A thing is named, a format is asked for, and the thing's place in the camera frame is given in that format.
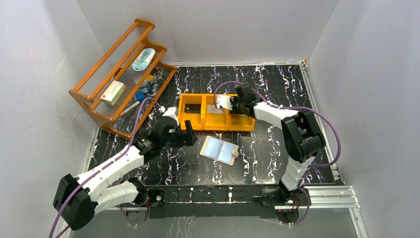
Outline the black credit card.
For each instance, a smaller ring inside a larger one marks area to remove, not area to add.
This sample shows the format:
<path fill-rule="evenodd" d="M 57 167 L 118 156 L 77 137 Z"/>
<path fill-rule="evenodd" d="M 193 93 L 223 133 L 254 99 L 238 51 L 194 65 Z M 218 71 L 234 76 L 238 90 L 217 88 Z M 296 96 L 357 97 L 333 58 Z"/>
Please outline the black credit card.
<path fill-rule="evenodd" d="M 186 114 L 200 114 L 201 104 L 185 104 L 184 113 Z"/>

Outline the white leather card holder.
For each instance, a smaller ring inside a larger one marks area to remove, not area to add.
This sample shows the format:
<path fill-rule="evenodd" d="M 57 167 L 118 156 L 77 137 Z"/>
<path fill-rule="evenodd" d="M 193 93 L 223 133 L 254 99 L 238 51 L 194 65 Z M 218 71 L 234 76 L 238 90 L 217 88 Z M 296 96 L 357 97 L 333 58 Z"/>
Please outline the white leather card holder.
<path fill-rule="evenodd" d="M 232 166 L 239 156 L 239 146 L 207 136 L 199 155 Z"/>

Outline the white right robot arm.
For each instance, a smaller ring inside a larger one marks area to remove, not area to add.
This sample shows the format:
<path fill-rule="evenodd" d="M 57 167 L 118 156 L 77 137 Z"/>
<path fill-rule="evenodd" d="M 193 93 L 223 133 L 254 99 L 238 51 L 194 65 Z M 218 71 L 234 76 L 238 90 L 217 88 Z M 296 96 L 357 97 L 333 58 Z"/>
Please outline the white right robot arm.
<path fill-rule="evenodd" d="M 237 96 L 230 98 L 228 108 L 234 112 L 262 120 L 282 130 L 289 155 L 279 190 L 263 195 L 258 202 L 276 199 L 285 203 L 303 193 L 303 180 L 315 157 L 326 146 L 324 136 L 310 110 L 284 109 L 257 96 L 250 85 L 235 87 Z"/>

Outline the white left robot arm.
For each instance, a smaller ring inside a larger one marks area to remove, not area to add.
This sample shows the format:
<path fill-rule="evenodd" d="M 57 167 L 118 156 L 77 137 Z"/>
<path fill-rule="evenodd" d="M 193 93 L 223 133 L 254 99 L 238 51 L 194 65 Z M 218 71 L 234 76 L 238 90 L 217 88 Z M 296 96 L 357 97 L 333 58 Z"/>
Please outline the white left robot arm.
<path fill-rule="evenodd" d="M 86 226 L 93 217 L 124 203 L 160 206 L 160 190 L 149 189 L 137 178 L 114 184 L 130 171 L 161 155 L 167 148 L 193 146 L 197 136 L 190 120 L 185 129 L 175 116 L 162 116 L 146 133 L 138 133 L 131 144 L 103 164 L 78 176 L 65 175 L 59 182 L 53 206 L 73 231 Z"/>

